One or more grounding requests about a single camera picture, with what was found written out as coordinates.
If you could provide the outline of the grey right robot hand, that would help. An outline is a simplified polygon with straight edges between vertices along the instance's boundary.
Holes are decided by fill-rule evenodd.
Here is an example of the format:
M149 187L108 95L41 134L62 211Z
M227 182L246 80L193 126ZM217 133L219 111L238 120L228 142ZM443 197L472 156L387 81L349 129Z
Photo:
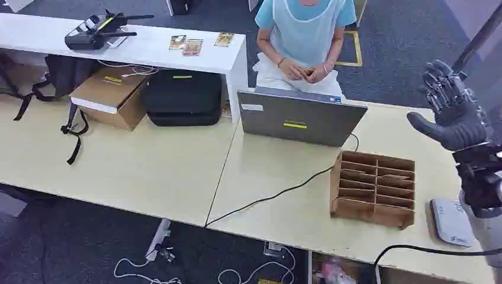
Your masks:
M464 83L465 74L455 72L441 60L426 63L423 84L418 92L426 98L435 121L418 112L407 119L418 132L439 142L449 151L459 151L487 141L488 120L472 89Z

